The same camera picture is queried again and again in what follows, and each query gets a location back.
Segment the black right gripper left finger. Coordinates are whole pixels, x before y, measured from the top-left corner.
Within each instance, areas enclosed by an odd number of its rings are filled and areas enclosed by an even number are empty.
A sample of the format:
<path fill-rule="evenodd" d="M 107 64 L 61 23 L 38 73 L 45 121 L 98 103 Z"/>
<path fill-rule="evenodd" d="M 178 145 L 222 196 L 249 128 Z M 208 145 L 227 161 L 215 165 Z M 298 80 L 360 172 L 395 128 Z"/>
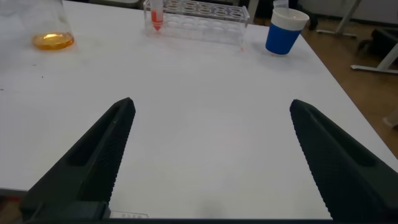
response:
<path fill-rule="evenodd" d="M 109 201 L 131 130 L 134 103 L 113 104 L 27 192 L 23 215 L 109 215 Z"/>

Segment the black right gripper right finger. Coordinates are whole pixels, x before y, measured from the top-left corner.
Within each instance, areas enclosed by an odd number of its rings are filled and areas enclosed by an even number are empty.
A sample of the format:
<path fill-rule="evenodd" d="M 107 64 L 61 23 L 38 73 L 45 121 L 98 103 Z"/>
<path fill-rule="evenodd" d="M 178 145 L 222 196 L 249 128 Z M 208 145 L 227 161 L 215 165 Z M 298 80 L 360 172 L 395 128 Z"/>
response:
<path fill-rule="evenodd" d="M 316 107 L 294 100 L 290 115 L 312 177 L 334 221 L 397 221 L 394 169 Z"/>

